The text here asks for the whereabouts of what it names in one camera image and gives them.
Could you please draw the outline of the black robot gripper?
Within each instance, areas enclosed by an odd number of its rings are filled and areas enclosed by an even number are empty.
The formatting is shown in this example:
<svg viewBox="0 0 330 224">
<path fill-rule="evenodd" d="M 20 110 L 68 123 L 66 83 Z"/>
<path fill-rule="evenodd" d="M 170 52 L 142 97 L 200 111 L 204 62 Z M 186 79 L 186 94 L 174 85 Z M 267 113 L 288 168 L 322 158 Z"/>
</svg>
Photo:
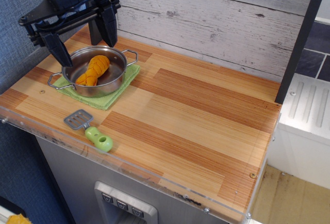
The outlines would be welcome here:
<svg viewBox="0 0 330 224">
<path fill-rule="evenodd" d="M 59 35 L 95 20 L 103 40 L 114 47 L 118 40 L 116 13 L 120 7 L 119 0 L 43 0 L 23 15 L 19 24 L 26 28 L 33 45 L 46 46 L 63 67 L 72 67 Z"/>
</svg>

